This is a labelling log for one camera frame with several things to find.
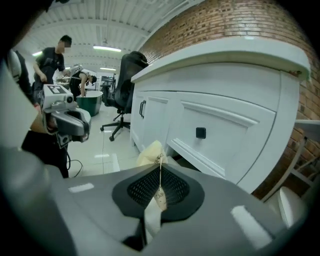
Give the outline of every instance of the chair base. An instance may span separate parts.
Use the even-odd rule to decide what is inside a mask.
[[[104,127],[112,127],[116,126],[115,130],[113,131],[112,135],[109,137],[109,140],[113,142],[115,140],[115,135],[116,133],[120,130],[120,128],[126,127],[130,130],[130,122],[125,122],[124,121],[124,115],[122,114],[120,117],[120,122],[114,122],[114,123],[109,123],[109,124],[104,124],[101,126],[100,131],[104,131]]]

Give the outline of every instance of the green tub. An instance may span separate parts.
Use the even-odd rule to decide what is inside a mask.
[[[90,116],[93,117],[99,113],[102,95],[103,93],[101,91],[87,91],[85,97],[76,97],[76,103],[81,109],[88,111]]]

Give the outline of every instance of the tile floor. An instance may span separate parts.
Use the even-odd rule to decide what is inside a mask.
[[[113,118],[117,115],[116,108],[101,105],[99,113],[91,118],[89,139],[84,143],[69,143],[70,159],[79,160],[83,164],[78,177],[107,174],[136,166],[140,152],[136,146],[130,144],[130,131],[127,128],[118,131],[112,142],[109,137],[116,126],[106,127],[104,132],[100,131],[102,125],[115,123]],[[125,122],[130,122],[130,114],[123,117]],[[79,162],[72,161],[69,177],[74,177],[80,168]]]

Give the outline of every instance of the brick wall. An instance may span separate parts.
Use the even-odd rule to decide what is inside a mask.
[[[257,36],[284,41],[302,48],[311,65],[311,82],[300,85],[297,119],[320,120],[319,59],[308,38],[291,15],[273,0],[206,0],[173,18],[142,46],[149,63],[179,49],[203,41],[232,36]],[[288,168],[302,138],[302,130],[294,129],[281,159],[265,181],[253,192],[262,198]],[[301,165],[320,154],[320,144],[308,140]],[[305,183],[289,176],[285,186],[302,195]]]

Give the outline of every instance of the white corrugated ceiling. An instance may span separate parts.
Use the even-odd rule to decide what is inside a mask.
[[[63,35],[72,37],[65,66],[81,64],[120,69],[123,54],[137,51],[163,24],[203,0],[70,0],[54,3],[17,46],[24,56],[54,47]],[[93,46],[121,49],[95,50]]]

